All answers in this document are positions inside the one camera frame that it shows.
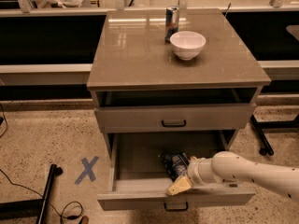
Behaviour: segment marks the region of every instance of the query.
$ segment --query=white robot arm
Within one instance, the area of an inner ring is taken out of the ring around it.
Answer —
[[[299,168],[248,161],[228,151],[210,159],[192,157],[187,176],[180,176],[167,193],[175,195],[193,186],[227,181],[254,183],[299,203]]]

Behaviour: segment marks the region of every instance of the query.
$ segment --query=drawer handle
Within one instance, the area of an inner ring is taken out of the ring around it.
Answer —
[[[183,120],[181,123],[166,123],[164,120],[162,120],[162,126],[165,128],[179,128],[179,127],[185,127],[187,124],[186,119]]]
[[[188,203],[186,202],[186,207],[182,209],[168,209],[166,203],[164,203],[164,209],[167,212],[185,212],[189,209]]]

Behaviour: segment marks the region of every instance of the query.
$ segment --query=cabinet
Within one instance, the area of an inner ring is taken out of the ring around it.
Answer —
[[[270,79],[217,9],[182,10],[179,30],[205,36],[202,53],[181,61],[164,43],[164,11],[107,13],[88,89],[111,158],[104,210],[246,203],[254,191],[208,185],[168,197],[159,155],[212,157],[229,150]]]

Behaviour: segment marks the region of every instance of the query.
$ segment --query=closed drawer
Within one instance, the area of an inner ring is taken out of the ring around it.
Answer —
[[[244,128],[255,104],[96,108],[103,133]]]
[[[212,157],[227,149],[222,132],[117,133],[113,140],[109,190],[98,195],[104,210],[182,211],[197,206],[240,205],[254,195],[251,189],[220,184],[166,195],[172,180],[159,156],[184,152],[188,157]]]

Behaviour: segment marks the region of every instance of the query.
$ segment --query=floor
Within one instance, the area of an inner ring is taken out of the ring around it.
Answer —
[[[298,223],[299,203],[278,196],[253,184],[241,184],[255,189],[256,195],[244,206],[205,207],[186,212],[168,213],[164,210],[103,211],[97,194],[107,189],[109,157],[100,134],[93,103],[90,99],[1,102],[8,122],[8,130],[0,138],[0,169],[13,183],[43,192],[50,165],[62,167],[51,197],[51,204],[59,213],[78,201],[90,224],[195,224],[195,223]],[[261,96],[255,111],[258,120],[294,119],[299,114],[299,96]],[[0,133],[5,129],[3,123]],[[299,167],[299,132],[272,131],[266,133],[274,156],[259,154],[260,142],[250,123],[240,131],[231,151],[252,161]],[[91,162],[95,179],[87,175],[78,180],[84,170],[83,159]],[[0,202],[39,198],[35,193],[12,186],[0,174]],[[77,215],[77,205],[64,213]],[[34,217],[0,220],[1,224],[35,223]],[[60,223],[58,215],[49,207],[47,223]],[[64,220],[64,223],[79,223]]]

